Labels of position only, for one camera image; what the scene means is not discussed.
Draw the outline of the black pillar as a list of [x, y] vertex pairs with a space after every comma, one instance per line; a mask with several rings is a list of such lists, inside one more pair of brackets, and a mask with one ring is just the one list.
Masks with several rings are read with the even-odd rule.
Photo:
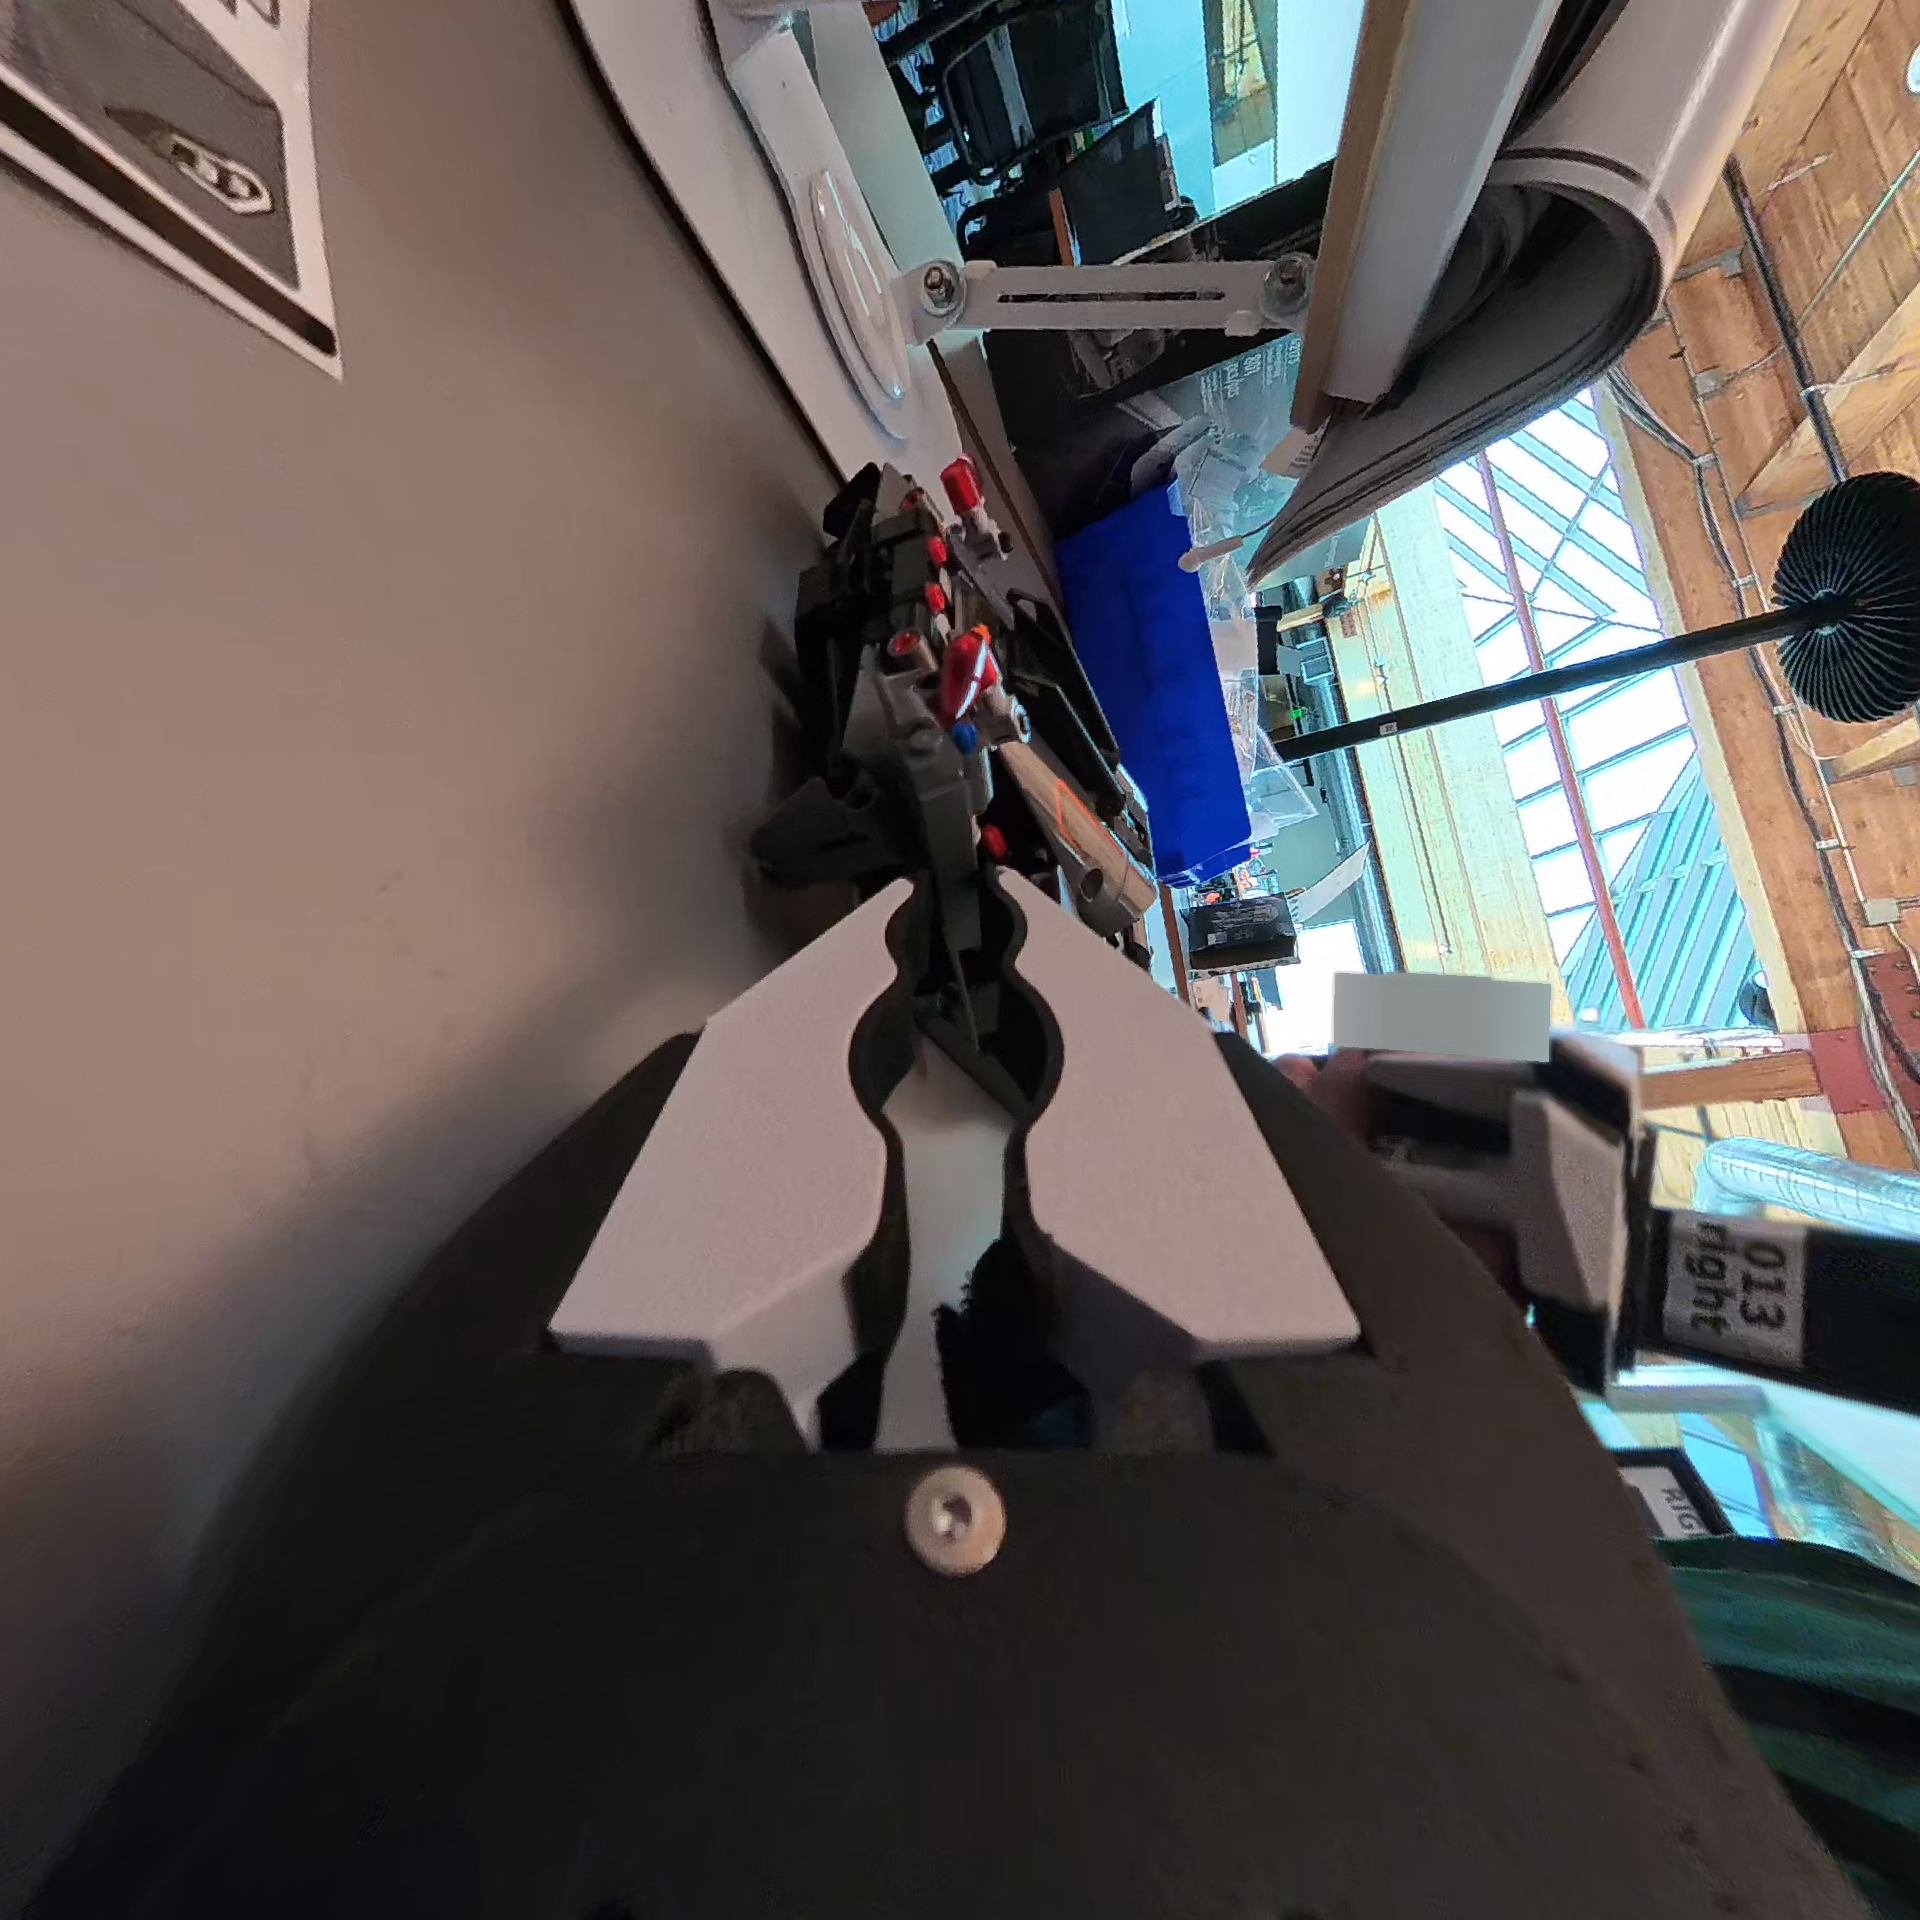
[[1838, 626], [1858, 612], [1861, 603], [1862, 601], [1855, 595], [1826, 595], [1801, 609], [1777, 609], [1740, 621], [1651, 643], [1611, 655], [1557, 668], [1538, 668], [1525, 677], [1495, 686], [1470, 689], [1427, 703], [1390, 708], [1354, 718], [1340, 726], [1292, 737], [1278, 745], [1278, 756], [1282, 763], [1308, 761], [1319, 754], [1346, 753], [1388, 737], [1420, 733], [1513, 706], [1551, 703], [1565, 692], [1635, 682], [1669, 668], [1692, 666], [1713, 655], [1741, 654], [1763, 647], [1765, 643]]

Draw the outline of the dark printed box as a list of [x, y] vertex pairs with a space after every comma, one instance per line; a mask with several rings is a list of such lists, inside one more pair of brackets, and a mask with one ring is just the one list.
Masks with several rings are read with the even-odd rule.
[[1298, 962], [1298, 930], [1284, 894], [1196, 900], [1183, 911], [1190, 971], [1226, 974]]

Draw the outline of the white book stand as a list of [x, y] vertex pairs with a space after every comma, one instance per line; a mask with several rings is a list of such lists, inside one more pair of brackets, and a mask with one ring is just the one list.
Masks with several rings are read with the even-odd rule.
[[1471, 210], [1529, 82], [1545, 60], [1558, 4], [1365, 4], [1316, 252], [1143, 262], [964, 265], [905, 260], [799, 43], [799, 18], [847, 18], [870, 57], [913, 57], [1035, 18], [1066, 31], [1099, 4], [919, 4], [907, 31], [877, 41], [873, 4], [565, 4], [597, 87], [636, 153], [666, 156], [669, 118], [713, 106], [724, 153], [749, 170], [749, 203], [783, 206], [791, 269], [758, 275], [778, 252], [754, 214], [718, 199], [683, 201], [661, 181], [694, 239], [773, 347], [778, 325], [754, 294], [810, 289], [850, 390], [877, 431], [919, 430], [913, 355], [949, 329], [1210, 329], [1235, 341], [1292, 332], [1305, 341], [1305, 419], [1327, 404], [1373, 403], [1405, 372], [1443, 321], [1443, 294]]

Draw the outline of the black finned lamp head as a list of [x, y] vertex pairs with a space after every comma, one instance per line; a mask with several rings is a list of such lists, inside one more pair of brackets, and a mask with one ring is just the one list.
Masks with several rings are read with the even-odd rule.
[[1917, 483], [1869, 471], [1817, 495], [1774, 574], [1793, 615], [1779, 641], [1789, 690], [1839, 724], [1891, 719], [1917, 701]]

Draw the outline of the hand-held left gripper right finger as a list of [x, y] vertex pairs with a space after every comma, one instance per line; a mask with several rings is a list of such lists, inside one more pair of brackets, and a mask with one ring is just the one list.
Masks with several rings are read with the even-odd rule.
[[1358, 1347], [1219, 1036], [1031, 879], [988, 886], [1017, 1090], [1003, 1215], [1046, 1356], [1116, 1401], [1143, 1377]]

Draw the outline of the instruction booklet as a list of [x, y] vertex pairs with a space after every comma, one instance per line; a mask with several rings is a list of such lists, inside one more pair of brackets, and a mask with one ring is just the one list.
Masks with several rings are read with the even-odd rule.
[[1251, 587], [1590, 387], [1663, 299], [1794, 3], [1367, 4]]

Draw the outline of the blue plastic bin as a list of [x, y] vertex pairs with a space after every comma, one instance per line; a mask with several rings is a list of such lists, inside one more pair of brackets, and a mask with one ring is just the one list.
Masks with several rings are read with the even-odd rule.
[[1057, 543], [1073, 647], [1148, 810], [1159, 879], [1239, 863], [1251, 810], [1204, 593], [1182, 567], [1189, 521], [1167, 484]]

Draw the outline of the grey lego vehicle model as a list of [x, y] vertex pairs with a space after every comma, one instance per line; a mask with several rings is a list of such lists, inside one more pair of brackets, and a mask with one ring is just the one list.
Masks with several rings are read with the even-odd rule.
[[966, 454], [935, 486], [870, 465], [833, 498], [783, 682], [802, 780], [749, 841], [787, 894], [926, 885], [917, 1021], [998, 1094], [1023, 1014], [993, 878], [1139, 967], [1159, 899], [1146, 797], [1058, 615], [1001, 582], [1010, 554]]

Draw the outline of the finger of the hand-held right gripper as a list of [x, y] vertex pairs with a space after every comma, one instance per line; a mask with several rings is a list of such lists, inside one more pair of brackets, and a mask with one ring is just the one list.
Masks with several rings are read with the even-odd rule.
[[1533, 1300], [1618, 1307], [1625, 1282], [1625, 1150], [1618, 1137], [1542, 1090], [1511, 1109], [1511, 1233]]

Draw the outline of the silver air duct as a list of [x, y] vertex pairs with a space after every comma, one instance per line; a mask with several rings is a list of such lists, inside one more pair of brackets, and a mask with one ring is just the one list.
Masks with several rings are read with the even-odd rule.
[[1822, 1156], [1803, 1145], [1721, 1139], [1702, 1150], [1692, 1212], [1759, 1215], [1781, 1210], [1819, 1226], [1917, 1242], [1917, 1174]]

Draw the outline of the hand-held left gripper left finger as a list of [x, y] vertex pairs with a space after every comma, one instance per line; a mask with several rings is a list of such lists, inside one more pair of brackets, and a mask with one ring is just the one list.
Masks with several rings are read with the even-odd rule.
[[766, 1377], [813, 1446], [873, 1439], [919, 971], [921, 889], [894, 879], [703, 1025], [548, 1318], [561, 1349]]

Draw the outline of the framed white sign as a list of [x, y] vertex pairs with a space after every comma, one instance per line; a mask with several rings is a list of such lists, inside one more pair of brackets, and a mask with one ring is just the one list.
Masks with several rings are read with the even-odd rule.
[[1635, 1446], [1611, 1453], [1625, 1490], [1654, 1543], [1725, 1541], [1738, 1535], [1725, 1509], [1681, 1446]]

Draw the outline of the clear plastic bags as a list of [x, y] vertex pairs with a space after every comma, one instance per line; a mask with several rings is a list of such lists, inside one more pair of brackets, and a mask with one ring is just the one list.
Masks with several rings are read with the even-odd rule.
[[1231, 765], [1247, 811], [1247, 841], [1266, 847], [1282, 829], [1315, 815], [1298, 778], [1279, 765], [1263, 729], [1257, 643], [1257, 590], [1251, 564], [1292, 483], [1266, 468], [1246, 434], [1204, 417], [1189, 421], [1173, 458], [1173, 494], [1190, 546], [1202, 551], [1193, 575], [1202, 590]]

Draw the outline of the white sticker sheet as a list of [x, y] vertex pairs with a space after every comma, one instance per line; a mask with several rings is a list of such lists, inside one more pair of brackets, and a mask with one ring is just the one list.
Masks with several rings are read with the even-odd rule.
[[5, 3], [5, 170], [308, 365], [342, 350], [307, 3]]

